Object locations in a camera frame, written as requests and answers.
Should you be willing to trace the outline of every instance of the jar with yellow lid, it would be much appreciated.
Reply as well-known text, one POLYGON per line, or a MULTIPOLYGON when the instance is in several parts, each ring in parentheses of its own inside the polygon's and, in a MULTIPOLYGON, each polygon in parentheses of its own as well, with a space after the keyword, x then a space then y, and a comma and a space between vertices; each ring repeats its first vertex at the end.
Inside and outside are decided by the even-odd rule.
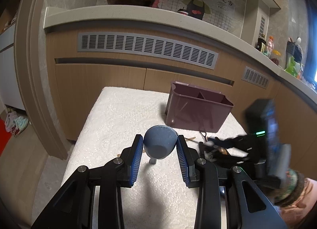
POLYGON ((271 52, 270 60, 278 66, 280 61, 281 61, 281 59, 282 59, 281 53, 279 53, 277 50, 274 49, 271 52))

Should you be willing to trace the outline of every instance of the blue curtain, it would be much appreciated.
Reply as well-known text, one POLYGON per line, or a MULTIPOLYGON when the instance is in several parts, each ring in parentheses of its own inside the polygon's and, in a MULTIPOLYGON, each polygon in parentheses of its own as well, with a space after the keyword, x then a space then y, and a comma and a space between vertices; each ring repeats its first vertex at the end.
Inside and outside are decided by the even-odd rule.
POLYGON ((308 47, 307 58, 303 76, 310 83, 317 83, 315 75, 317 70, 317 8, 310 1, 306 0, 308 13, 308 47))

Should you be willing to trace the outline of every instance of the green indicator light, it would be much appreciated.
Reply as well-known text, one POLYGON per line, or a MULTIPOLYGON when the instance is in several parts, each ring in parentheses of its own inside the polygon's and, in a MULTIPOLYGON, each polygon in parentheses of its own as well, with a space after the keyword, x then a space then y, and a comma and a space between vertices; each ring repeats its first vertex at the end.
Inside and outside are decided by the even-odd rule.
POLYGON ((257 132, 256 135, 259 135, 259 134, 264 134, 265 131, 261 131, 261 132, 257 132))

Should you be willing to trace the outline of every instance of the yellow lid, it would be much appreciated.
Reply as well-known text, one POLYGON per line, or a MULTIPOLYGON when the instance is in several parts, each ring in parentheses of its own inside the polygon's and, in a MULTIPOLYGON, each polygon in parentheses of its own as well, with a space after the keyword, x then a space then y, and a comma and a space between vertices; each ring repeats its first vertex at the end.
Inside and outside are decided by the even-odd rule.
POLYGON ((272 50, 272 53, 274 53, 274 54, 276 54, 276 55, 278 55, 278 56, 281 56, 281 53, 279 53, 277 50, 272 50))

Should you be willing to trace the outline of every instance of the black apron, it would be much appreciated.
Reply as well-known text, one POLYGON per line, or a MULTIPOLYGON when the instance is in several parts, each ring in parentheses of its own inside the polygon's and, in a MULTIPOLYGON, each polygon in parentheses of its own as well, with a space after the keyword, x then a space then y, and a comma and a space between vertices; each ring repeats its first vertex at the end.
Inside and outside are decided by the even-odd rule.
POLYGON ((202 7, 199 7, 194 4, 194 0, 191 0, 187 5, 186 10, 189 16, 202 20, 205 13, 205 3, 203 2, 202 7))

